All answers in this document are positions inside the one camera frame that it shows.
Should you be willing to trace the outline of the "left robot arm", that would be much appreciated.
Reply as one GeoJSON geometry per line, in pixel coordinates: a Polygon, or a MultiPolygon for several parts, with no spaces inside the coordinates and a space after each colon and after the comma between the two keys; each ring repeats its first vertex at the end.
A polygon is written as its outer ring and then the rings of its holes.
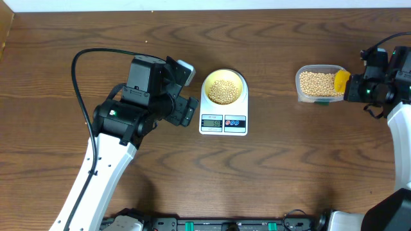
{"type": "Polygon", "coordinates": [[[192,65],[168,57],[136,55],[128,80],[98,105],[85,157],[52,230],[98,230],[121,175],[144,136],[165,120],[188,126],[198,100],[180,92],[195,75],[192,65]]]}

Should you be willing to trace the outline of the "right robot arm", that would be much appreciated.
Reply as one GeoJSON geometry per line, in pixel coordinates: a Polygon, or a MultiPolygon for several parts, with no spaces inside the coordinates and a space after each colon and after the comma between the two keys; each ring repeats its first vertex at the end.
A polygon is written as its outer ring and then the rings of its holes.
{"type": "Polygon", "coordinates": [[[410,48],[397,46],[391,55],[378,46],[361,52],[362,74],[352,74],[345,83],[344,100],[365,103],[382,111],[394,145],[394,193],[365,214],[333,211],[327,230],[410,230],[410,48]]]}

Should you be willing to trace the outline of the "yellow measuring scoop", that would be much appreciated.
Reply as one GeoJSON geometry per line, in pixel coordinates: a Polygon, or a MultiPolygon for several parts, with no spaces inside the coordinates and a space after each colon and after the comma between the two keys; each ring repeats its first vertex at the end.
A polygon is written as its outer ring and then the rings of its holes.
{"type": "Polygon", "coordinates": [[[334,79],[334,90],[336,93],[344,93],[345,88],[346,88],[346,83],[348,82],[350,78],[351,73],[346,71],[346,70],[339,70],[335,74],[335,79],[334,79]]]}

